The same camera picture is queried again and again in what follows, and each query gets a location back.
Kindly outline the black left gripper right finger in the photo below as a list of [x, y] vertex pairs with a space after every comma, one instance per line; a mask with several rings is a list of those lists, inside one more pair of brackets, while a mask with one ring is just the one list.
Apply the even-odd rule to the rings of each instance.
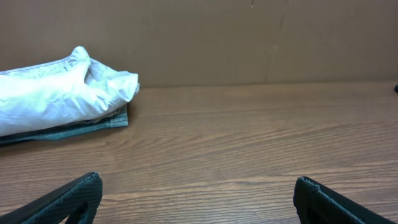
[[395, 224], [306, 176], [295, 183], [293, 203], [301, 224]]

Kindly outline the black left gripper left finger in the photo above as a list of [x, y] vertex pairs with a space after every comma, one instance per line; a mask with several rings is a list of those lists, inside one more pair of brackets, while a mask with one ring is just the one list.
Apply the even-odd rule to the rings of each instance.
[[98, 173], [89, 172], [1, 216], [1, 223], [92, 224], [102, 196], [102, 179]]

